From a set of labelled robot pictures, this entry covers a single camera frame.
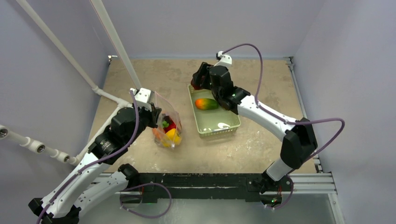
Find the clear pink zip bag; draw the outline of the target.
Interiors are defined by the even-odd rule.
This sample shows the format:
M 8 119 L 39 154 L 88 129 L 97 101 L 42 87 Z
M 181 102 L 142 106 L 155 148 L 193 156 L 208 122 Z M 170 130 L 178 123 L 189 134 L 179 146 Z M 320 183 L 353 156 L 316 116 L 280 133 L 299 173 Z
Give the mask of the clear pink zip bag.
M 157 128 L 152 129 L 154 142 L 159 147 L 174 149 L 182 141 L 182 124 L 179 113 L 173 105 L 155 91 L 154 105 L 161 108 Z

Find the red tomato toy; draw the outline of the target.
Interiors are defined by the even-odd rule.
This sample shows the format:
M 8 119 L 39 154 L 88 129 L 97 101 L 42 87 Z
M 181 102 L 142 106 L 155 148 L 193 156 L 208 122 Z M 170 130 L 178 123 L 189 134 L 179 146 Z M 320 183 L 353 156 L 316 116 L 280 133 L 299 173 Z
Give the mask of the red tomato toy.
M 168 131 L 170 131 L 172 129 L 176 129 L 176 124 L 175 124 L 175 122 L 167 123 L 166 121 L 164 121 L 163 129 L 164 129 L 164 132 L 167 133 Z

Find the yellow bell pepper toy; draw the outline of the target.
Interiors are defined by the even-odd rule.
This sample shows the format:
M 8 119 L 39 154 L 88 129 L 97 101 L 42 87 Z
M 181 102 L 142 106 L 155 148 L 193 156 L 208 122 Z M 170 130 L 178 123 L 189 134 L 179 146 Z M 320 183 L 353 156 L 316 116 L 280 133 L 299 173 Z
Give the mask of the yellow bell pepper toy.
M 177 129 L 170 129 L 162 138 L 162 144 L 164 147 L 175 148 L 182 141 L 182 137 L 179 135 Z

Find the orange fruit toy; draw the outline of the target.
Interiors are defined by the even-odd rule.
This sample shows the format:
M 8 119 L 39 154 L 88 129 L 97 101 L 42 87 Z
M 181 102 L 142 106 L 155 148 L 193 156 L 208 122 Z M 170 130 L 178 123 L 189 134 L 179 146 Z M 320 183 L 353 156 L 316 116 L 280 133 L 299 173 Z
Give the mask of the orange fruit toy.
M 163 131 L 161 129 L 153 128 L 152 129 L 152 133 L 153 133 L 153 135 L 155 137 L 155 140 L 158 140 L 158 141 L 161 140 L 161 138 L 163 136 Z

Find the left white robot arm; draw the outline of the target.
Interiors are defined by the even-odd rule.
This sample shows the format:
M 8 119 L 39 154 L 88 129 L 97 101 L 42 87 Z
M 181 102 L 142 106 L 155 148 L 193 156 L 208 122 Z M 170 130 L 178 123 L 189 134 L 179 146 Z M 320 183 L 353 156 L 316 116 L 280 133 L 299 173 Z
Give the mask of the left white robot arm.
M 125 107 L 105 123 L 88 145 L 88 151 L 74 170 L 51 193 L 32 199 L 28 206 L 38 216 L 38 224 L 77 224 L 92 207 L 118 190 L 133 191 L 139 186 L 138 171 L 122 165 L 105 183 L 89 185 L 113 165 L 146 128 L 156 128 L 161 109 Z

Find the dark mangosteen toy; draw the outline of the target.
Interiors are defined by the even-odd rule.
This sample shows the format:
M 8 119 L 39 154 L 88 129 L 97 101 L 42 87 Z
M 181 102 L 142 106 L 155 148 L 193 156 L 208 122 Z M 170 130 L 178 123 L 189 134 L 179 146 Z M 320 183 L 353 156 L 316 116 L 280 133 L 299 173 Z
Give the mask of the dark mangosteen toy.
M 172 118 L 171 118 L 169 115 L 166 115 L 166 116 L 163 117 L 163 122 L 164 122 L 164 121 L 166 121 L 167 123 L 174 122 L 174 121 L 172 120 Z

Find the orange green mango toy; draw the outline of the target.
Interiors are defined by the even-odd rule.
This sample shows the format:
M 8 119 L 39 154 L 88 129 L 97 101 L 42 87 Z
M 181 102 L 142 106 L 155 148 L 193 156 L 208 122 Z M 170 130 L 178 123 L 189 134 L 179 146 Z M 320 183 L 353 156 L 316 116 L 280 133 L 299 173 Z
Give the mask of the orange green mango toy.
M 216 100 L 211 98 L 198 98 L 195 100 L 195 106 L 199 110 L 216 110 L 219 104 Z

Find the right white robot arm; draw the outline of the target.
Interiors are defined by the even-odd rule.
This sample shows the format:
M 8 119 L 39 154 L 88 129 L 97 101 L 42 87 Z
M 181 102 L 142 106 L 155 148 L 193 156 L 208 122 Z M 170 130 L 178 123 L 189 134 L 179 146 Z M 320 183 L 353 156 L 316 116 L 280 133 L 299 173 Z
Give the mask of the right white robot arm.
M 225 66 L 201 63 L 192 75 L 191 85 L 195 90 L 210 90 L 220 107 L 254 121 L 282 142 L 280 158 L 263 173 L 262 183 L 266 189 L 279 186 L 281 179 L 299 169 L 318 147 L 308 119 L 288 117 L 256 101 L 250 92 L 233 84 Z

